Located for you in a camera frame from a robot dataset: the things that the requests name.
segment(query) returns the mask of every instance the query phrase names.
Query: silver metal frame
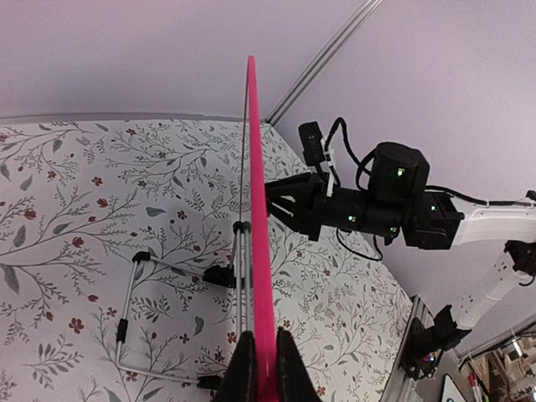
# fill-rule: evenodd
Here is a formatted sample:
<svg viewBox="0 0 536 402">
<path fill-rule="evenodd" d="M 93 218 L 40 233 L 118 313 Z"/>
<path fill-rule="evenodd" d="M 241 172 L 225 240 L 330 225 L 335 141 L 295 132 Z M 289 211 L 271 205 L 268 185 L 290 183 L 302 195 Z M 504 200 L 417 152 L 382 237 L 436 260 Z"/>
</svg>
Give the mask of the silver metal frame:
<svg viewBox="0 0 536 402">
<path fill-rule="evenodd" d="M 303 70 L 298 79 L 292 84 L 292 87 L 286 92 L 283 99 L 272 109 L 266 122 L 272 126 L 277 125 L 283 116 L 298 100 L 303 91 L 317 78 L 320 72 L 326 67 L 327 63 L 350 39 L 356 30 L 370 17 L 382 0 L 367 0 L 350 16 L 344 25 L 329 39 L 329 42 L 322 48 L 320 53 L 312 62 Z"/>
<path fill-rule="evenodd" d="M 245 329 L 253 331 L 253 310 L 252 310 L 252 282 L 250 280 L 251 278 L 251 230 L 250 230 L 250 223 L 246 222 L 244 223 L 245 230 L 242 231 L 242 229 L 238 229 L 236 233 L 234 234 L 234 241 L 233 241 L 233 250 L 231 253 L 231 261 L 234 266 L 234 273 L 236 276 L 236 292 L 235 292 L 235 301 L 236 301 L 236 333 L 237 337 L 240 337 L 240 334 L 242 333 L 242 252 L 244 251 L 245 256 Z M 242 235 L 244 235 L 244 249 L 242 250 Z M 157 262 L 160 264 L 164 264 L 170 268 L 176 268 L 178 270 L 181 270 L 183 272 L 187 272 L 192 275 L 199 275 L 199 272 L 190 270 L 188 268 L 184 268 L 181 266 L 177 266 L 174 264 L 169 264 L 166 261 L 160 260 L 156 257 L 151 256 L 150 261 Z M 143 262 L 132 262 L 132 270 L 131 270 L 131 277 L 128 282 L 128 289 L 126 291 L 126 298 L 125 303 L 123 305 L 123 311 L 121 313 L 121 318 L 123 320 L 128 321 L 128 310 L 131 304 L 131 295 L 132 295 L 132 288 L 134 287 L 136 272 L 140 264 L 145 264 L 146 261 Z M 199 381 L 195 378 L 189 379 L 187 377 L 173 377 L 171 375 L 163 375 L 160 373 L 155 373 L 153 371 L 147 371 L 142 368 L 134 368 L 126 366 L 121 362 L 121 350 L 123 347 L 122 341 L 116 342 L 116 358 L 114 360 L 114 364 L 119 370 L 124 371 L 130 371 L 132 373 L 138 373 L 142 375 L 146 375 L 148 377 L 154 377 L 156 379 L 168 379 L 170 381 L 177 381 L 180 383 L 189 383 L 189 384 L 198 384 Z"/>
</svg>

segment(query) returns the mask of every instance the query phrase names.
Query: black bracket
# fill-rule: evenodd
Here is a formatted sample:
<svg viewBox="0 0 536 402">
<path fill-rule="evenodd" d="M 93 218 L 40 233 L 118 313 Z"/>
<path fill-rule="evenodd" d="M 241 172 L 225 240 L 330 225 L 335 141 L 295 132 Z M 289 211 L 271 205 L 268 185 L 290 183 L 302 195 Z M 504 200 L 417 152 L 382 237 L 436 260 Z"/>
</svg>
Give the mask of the black bracket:
<svg viewBox="0 0 536 402">
<path fill-rule="evenodd" d="M 150 261 L 151 260 L 151 253 L 148 251 L 138 251 L 136 255 L 132 257 L 132 262 L 137 262 L 138 264 L 141 261 Z"/>
<path fill-rule="evenodd" d="M 217 390 L 223 381 L 224 379 L 218 375 L 204 375 L 203 377 L 198 377 L 198 388 Z"/>
</svg>

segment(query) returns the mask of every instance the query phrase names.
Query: black plastic foot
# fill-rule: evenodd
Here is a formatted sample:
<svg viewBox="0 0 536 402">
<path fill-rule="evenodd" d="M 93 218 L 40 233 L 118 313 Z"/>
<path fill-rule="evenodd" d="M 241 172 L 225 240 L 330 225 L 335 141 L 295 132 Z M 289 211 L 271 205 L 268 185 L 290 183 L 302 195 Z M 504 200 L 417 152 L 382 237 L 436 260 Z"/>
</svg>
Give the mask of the black plastic foot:
<svg viewBox="0 0 536 402">
<path fill-rule="evenodd" d="M 213 265 L 203 273 L 203 281 L 229 289 L 236 289 L 236 276 L 234 273 L 233 266 Z M 242 286 L 244 285 L 245 280 L 242 278 Z"/>
</svg>

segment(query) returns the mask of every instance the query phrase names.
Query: floral tablecloth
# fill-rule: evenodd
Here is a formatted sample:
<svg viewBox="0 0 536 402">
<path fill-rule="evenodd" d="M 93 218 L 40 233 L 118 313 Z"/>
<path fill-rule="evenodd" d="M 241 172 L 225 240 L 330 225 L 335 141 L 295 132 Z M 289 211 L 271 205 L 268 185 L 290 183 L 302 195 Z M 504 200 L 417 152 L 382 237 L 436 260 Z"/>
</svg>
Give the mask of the floral tablecloth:
<svg viewBox="0 0 536 402">
<path fill-rule="evenodd" d="M 266 180 L 305 170 L 262 127 Z M 118 312 L 139 250 L 198 271 L 226 264 L 238 216 L 241 124 L 79 121 L 0 126 L 0 401 L 178 402 L 210 392 L 120 372 Z M 410 314 L 380 263 L 272 219 L 276 320 L 329 401 L 379 400 Z M 347 242 L 372 253 L 359 234 Z M 222 374 L 237 341 L 232 291 L 142 265 L 125 363 Z"/>
</svg>

